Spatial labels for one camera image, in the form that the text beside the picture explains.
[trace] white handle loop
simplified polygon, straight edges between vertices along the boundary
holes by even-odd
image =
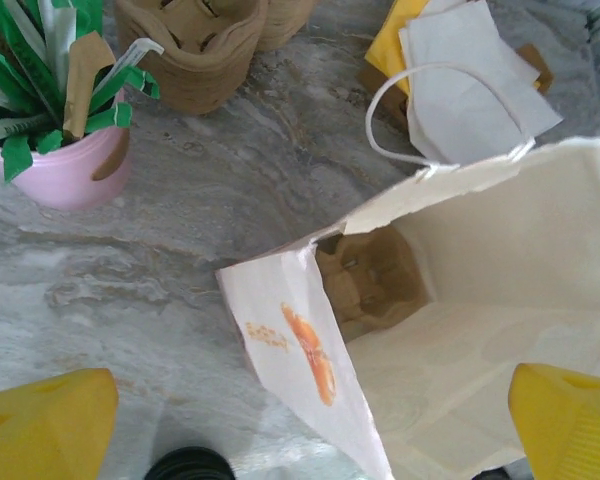
[[[373,136],[373,127],[371,125],[371,122],[373,120],[373,114],[375,113],[376,108],[378,107],[378,103],[380,103],[380,99],[382,98],[382,96],[385,93],[387,93],[387,90],[389,90],[392,86],[394,86],[400,80],[407,78],[408,76],[413,75],[414,73],[417,73],[421,70],[426,70],[428,68],[449,68],[452,70],[457,70],[462,73],[466,73],[467,75],[473,77],[475,80],[477,80],[482,85],[487,87],[487,89],[493,94],[493,96],[498,99],[498,101],[502,104],[502,106],[504,107],[504,109],[507,112],[507,114],[509,115],[509,117],[511,117],[511,120],[513,120],[513,123],[515,123],[516,127],[518,127],[518,130],[520,130],[520,133],[522,134],[522,138],[526,139],[526,141],[524,143],[521,143],[520,145],[515,147],[513,150],[511,150],[511,152],[509,152],[509,154],[507,155],[507,158],[510,161],[517,162],[522,157],[524,157],[529,152],[529,150],[531,150],[533,148],[536,141],[533,138],[533,136],[529,133],[529,131],[526,129],[526,127],[524,126],[524,123],[522,122],[522,120],[520,120],[520,117],[518,117],[518,115],[513,110],[511,103],[509,103],[509,100],[507,100],[507,98],[501,92],[499,92],[496,88],[494,88],[487,79],[485,79],[479,72],[473,70],[472,68],[466,67],[465,65],[461,65],[459,63],[435,62],[435,63],[427,63],[424,65],[419,65],[419,66],[413,67],[413,68],[408,68],[407,70],[404,70],[404,71],[394,75],[393,77],[388,79],[386,82],[384,82],[384,84],[378,89],[378,91],[373,96],[373,99],[371,100],[371,104],[369,105],[369,108],[367,109],[367,115],[365,117],[364,126],[365,126],[365,131],[367,133],[367,140],[369,141],[371,148],[373,148],[376,152],[378,152],[380,155],[382,155],[384,157],[391,158],[393,160],[401,160],[401,161],[409,162],[409,163],[414,163],[417,161],[417,162],[421,163],[422,165],[427,166],[434,170],[440,165],[440,163],[438,163],[438,162],[428,161],[428,160],[425,160],[424,158],[420,159],[418,157],[414,157],[413,155],[406,155],[404,153],[391,152],[389,150],[382,148],[380,145],[378,145],[378,142],[376,142],[376,139]]]

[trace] yellow object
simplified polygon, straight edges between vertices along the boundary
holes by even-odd
[[[0,480],[95,480],[117,404],[107,369],[0,392]]]
[[[600,378],[520,364],[509,410],[535,480],[600,480]]]
[[[373,40],[365,55],[365,60],[376,67],[387,78],[405,70],[406,64],[402,56],[402,45],[398,31],[418,15],[429,3],[429,0],[395,0],[387,15],[387,19]],[[405,78],[396,84],[404,93],[409,94],[409,82]]]

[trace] black object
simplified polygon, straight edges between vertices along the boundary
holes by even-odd
[[[496,470],[482,472],[473,477],[473,480],[511,480],[511,477],[504,468],[498,468]]]
[[[235,480],[229,463],[213,450],[185,447],[162,457],[144,480]]]

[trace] napkin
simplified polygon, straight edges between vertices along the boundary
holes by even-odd
[[[449,11],[460,5],[465,5],[467,0],[429,0],[420,12],[420,16],[424,15],[436,15]],[[533,83],[537,80],[540,72],[529,65],[516,51],[511,48],[507,43],[498,37],[500,41],[500,48],[502,49],[502,55],[507,61],[509,66],[525,81]]]
[[[406,21],[417,17],[427,4],[427,0],[395,0],[384,25],[373,39],[365,60],[387,77],[403,71],[405,64],[400,51],[398,31]],[[407,79],[399,81],[396,85],[404,93],[409,94]]]
[[[513,57],[503,53],[506,49],[485,0],[422,15],[409,22],[400,36],[403,49],[406,45],[410,52],[406,60],[410,66],[453,62],[480,72],[509,99],[531,135],[540,135],[562,120],[534,89],[533,75],[525,74],[520,63],[520,68],[512,67]],[[417,117],[420,127],[410,132],[411,142],[425,156],[427,151],[437,152],[436,160],[466,165],[507,153],[526,140],[491,92],[465,73],[419,72],[412,77],[411,88],[410,120]]]

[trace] pink cup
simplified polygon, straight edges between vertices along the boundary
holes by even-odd
[[[98,130],[46,155],[34,152],[33,165],[12,183],[47,207],[58,210],[97,207],[119,195],[127,183],[131,174],[128,148],[129,129]]]

